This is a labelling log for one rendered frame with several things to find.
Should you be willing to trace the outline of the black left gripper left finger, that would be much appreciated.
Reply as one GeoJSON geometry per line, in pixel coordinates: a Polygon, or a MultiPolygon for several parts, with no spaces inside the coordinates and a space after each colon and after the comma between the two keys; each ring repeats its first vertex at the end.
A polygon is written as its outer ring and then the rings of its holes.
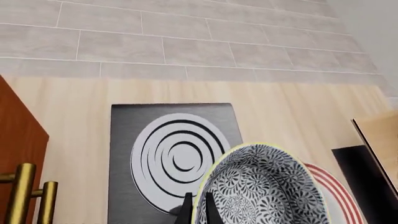
{"type": "Polygon", "coordinates": [[[183,205],[176,219],[176,224],[190,224],[193,210],[192,198],[192,193],[185,194],[183,205]]]}

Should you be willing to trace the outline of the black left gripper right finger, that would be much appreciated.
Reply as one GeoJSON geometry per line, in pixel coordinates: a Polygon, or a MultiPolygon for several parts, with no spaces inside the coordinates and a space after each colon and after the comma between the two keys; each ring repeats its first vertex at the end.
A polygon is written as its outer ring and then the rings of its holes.
{"type": "Polygon", "coordinates": [[[206,199],[205,212],[206,212],[207,224],[223,224],[223,220],[216,207],[213,194],[211,192],[207,192],[205,195],[205,199],[206,199]]]}

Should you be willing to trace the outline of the red-brown wooden cabinet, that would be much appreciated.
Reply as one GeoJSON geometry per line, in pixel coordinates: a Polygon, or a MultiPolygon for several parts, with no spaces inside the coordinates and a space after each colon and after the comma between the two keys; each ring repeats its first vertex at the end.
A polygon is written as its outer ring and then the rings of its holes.
{"type": "Polygon", "coordinates": [[[15,173],[19,164],[35,164],[32,189],[39,189],[48,141],[47,132],[0,76],[0,175],[15,173]]]}

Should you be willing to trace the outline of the flat black stove plate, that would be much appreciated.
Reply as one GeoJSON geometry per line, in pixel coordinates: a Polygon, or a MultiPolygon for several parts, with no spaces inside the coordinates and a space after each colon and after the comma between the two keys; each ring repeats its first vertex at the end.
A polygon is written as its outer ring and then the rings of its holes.
{"type": "Polygon", "coordinates": [[[229,103],[113,105],[108,224],[174,224],[185,194],[242,142],[229,103]]]}

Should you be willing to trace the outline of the white plate with red rings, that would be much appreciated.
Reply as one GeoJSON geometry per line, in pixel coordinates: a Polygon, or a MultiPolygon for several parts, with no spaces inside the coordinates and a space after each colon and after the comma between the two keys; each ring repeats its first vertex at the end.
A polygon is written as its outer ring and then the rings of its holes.
{"type": "Polygon", "coordinates": [[[341,182],[321,167],[305,165],[323,192],[331,224],[365,224],[357,204],[341,182]]]}

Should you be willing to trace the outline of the black microwave oven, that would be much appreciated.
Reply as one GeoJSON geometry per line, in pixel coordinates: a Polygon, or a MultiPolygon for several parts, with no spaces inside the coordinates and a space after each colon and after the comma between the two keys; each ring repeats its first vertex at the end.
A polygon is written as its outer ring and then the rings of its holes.
{"type": "Polygon", "coordinates": [[[398,224],[398,110],[352,123],[362,145],[332,153],[368,224],[398,224]]]}

